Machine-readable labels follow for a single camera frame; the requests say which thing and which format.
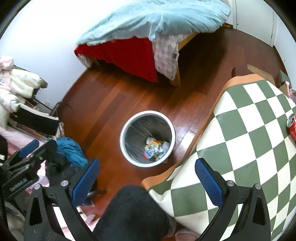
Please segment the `pile of white pink clothes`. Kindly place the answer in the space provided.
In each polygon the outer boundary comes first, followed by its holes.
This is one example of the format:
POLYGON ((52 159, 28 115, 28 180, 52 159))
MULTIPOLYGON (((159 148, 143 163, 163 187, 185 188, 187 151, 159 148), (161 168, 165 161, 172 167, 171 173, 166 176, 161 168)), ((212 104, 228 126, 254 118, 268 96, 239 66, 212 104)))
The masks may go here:
POLYGON ((47 82, 39 75, 14 65, 13 58, 1 56, 1 128, 6 130, 11 113, 20 109, 26 98, 34 98, 47 82))

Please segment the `green white checkered tablecloth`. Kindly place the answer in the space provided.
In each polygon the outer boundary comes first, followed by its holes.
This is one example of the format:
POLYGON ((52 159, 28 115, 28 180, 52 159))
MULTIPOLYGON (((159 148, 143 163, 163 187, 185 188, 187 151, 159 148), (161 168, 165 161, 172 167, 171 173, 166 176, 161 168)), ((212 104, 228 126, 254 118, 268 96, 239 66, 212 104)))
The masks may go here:
POLYGON ((250 74, 230 79, 215 104, 184 158, 142 185, 169 216, 202 233, 218 211, 195 173, 203 158, 225 180, 262 186, 271 239, 279 240, 295 217, 295 141, 287 129, 295 103, 250 74))

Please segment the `light blue blanket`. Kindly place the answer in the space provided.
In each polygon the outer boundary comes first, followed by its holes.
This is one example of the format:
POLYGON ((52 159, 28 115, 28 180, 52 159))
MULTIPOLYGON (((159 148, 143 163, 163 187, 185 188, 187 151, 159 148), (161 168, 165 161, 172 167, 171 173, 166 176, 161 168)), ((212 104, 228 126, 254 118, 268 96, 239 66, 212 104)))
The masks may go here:
POLYGON ((139 1, 116 9, 91 27, 78 45, 102 44, 117 39, 212 33, 229 18, 231 8, 223 1, 139 1))

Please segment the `black trousers leg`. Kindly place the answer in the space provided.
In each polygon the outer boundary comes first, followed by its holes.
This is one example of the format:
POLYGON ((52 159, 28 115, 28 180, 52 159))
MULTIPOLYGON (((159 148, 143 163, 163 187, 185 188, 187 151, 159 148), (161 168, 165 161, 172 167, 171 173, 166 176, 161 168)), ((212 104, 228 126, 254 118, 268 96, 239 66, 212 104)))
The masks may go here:
POLYGON ((162 240, 174 235, 177 222, 137 185, 122 187, 96 224, 97 240, 162 240))

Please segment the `red cola can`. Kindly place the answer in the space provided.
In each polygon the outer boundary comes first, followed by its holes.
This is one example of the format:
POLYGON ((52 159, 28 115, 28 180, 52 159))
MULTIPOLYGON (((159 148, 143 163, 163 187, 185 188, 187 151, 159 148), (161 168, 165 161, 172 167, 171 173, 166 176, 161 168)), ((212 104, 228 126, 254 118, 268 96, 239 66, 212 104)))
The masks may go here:
POLYGON ((296 121, 295 121, 295 114, 291 114, 287 119, 286 123, 287 129, 291 137, 296 141, 296 121))

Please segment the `blue cloth pile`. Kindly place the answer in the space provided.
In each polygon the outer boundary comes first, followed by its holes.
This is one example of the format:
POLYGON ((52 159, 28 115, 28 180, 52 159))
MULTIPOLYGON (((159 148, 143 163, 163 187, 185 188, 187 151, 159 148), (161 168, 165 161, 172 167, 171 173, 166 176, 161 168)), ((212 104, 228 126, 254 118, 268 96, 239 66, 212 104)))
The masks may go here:
POLYGON ((83 153, 81 147, 71 138, 61 137, 56 139, 57 143, 57 153, 68 161, 72 168, 84 168, 88 159, 83 153))

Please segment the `white round trash bin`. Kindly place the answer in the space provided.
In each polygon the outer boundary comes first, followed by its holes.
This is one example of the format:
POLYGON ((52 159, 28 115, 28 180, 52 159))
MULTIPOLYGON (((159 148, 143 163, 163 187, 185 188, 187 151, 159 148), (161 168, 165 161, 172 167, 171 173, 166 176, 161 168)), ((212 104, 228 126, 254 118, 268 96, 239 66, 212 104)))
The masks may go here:
POLYGON ((176 142, 176 131, 167 116, 154 110, 133 115, 123 126, 119 145, 131 164, 150 168, 166 163, 176 142))

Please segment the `pink slipper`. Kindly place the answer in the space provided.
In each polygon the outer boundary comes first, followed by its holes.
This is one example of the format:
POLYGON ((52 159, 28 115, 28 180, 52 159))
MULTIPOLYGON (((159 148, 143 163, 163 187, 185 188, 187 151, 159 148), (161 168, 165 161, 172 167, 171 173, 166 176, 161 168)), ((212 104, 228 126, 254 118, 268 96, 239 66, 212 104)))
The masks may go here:
POLYGON ((199 233, 196 233, 188 228, 180 229, 175 233, 176 241, 196 241, 199 237, 199 233))

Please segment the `grey checkered pillow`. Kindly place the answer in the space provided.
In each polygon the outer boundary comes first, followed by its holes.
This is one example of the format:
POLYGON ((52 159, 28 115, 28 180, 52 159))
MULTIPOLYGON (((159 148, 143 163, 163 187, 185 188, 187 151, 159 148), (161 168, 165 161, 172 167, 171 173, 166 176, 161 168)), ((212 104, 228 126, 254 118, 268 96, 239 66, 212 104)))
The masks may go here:
POLYGON ((177 74, 179 58, 179 42, 186 35, 165 35, 152 42, 156 71, 169 80, 174 80, 177 74))

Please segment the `trash pile in bin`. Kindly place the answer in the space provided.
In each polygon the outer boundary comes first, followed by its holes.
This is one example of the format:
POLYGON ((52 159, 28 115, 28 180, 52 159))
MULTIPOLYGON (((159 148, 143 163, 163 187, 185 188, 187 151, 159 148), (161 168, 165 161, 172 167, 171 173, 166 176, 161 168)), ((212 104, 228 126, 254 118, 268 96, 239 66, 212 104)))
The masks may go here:
POLYGON ((144 157, 147 160, 158 161, 168 152, 170 143, 158 141, 155 138, 148 137, 144 147, 144 157))

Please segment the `red bed sheet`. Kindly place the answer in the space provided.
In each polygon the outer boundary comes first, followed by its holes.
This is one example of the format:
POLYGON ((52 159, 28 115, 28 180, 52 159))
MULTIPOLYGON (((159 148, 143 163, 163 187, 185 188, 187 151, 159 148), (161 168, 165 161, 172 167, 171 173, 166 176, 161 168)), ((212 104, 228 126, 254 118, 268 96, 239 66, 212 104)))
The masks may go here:
POLYGON ((158 75, 154 62, 152 42, 148 38, 133 37, 113 40, 98 45, 79 45, 76 56, 83 55, 114 64, 124 72, 157 83, 158 75))

